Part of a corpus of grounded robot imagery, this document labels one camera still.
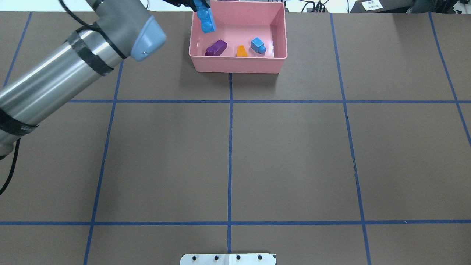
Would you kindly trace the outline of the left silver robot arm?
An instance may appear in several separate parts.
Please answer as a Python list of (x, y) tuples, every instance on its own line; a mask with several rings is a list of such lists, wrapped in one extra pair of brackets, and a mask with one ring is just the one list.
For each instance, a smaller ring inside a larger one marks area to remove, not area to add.
[(120, 62), (128, 57), (143, 61), (166, 42), (163, 29), (139, 0), (87, 3), (98, 20), (91, 25), (79, 20), (82, 30), (1, 89), (1, 158), (13, 151), (15, 141)]

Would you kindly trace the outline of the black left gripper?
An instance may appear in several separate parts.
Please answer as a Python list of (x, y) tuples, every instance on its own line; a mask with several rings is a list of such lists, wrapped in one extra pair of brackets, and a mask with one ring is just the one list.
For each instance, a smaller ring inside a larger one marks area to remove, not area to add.
[(200, 7), (205, 9), (211, 8), (210, 0), (164, 0), (164, 2), (176, 7), (190, 7), (193, 11), (198, 11)]

